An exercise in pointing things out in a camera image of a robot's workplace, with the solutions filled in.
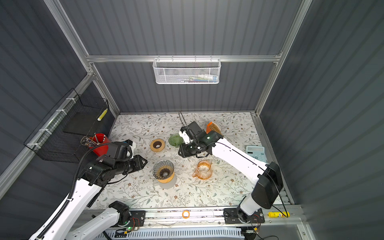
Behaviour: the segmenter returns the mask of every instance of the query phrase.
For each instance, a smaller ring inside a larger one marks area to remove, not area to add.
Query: green ribbed bowl
[[[179,134],[173,134],[168,139],[169,144],[174,147],[179,147],[183,141],[183,138]]]

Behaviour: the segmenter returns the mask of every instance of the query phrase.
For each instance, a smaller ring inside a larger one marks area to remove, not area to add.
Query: calculator
[[[249,145],[249,146],[247,146],[245,152],[249,156],[253,157],[254,159],[257,159],[259,161],[267,163],[266,157],[265,157],[265,152],[264,152],[264,147]]]

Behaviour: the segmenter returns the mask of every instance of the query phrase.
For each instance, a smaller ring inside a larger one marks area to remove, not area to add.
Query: white mesh basket
[[[217,84],[221,62],[169,62],[153,61],[156,83],[158,84]]]

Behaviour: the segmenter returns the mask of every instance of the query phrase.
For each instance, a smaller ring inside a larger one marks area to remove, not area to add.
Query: floral pattern
[[[196,121],[203,129],[211,121],[217,123],[225,138],[240,150],[247,145],[261,146],[250,113],[192,113],[183,114],[187,124]],[[105,209],[116,200],[133,209],[161,207],[205,207],[238,205],[252,191],[250,181],[230,164],[214,156],[205,160],[212,162],[212,176],[207,180],[192,177],[192,173],[201,159],[182,158],[178,148],[168,143],[172,134],[179,132],[182,123],[178,114],[135,114],[118,116],[109,139],[136,142],[134,154],[140,154],[148,160],[141,171],[129,174],[124,180],[108,185],[100,194],[91,209]],[[149,147],[154,139],[163,139],[164,150],[153,152]],[[156,179],[152,167],[160,160],[170,160],[175,167],[177,181],[171,189],[153,186]],[[112,181],[123,178],[116,176]]]

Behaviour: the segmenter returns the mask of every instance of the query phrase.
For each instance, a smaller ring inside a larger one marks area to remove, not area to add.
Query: yellow marker
[[[288,214],[286,212],[283,212],[283,213],[285,214],[285,216],[290,217],[289,212],[288,212]],[[269,217],[285,217],[281,212],[269,212],[268,216]]]
[[[105,109],[104,112],[99,116],[97,121],[101,121],[103,119],[103,117],[105,116],[105,114],[107,114],[107,112],[108,112],[108,109]]]

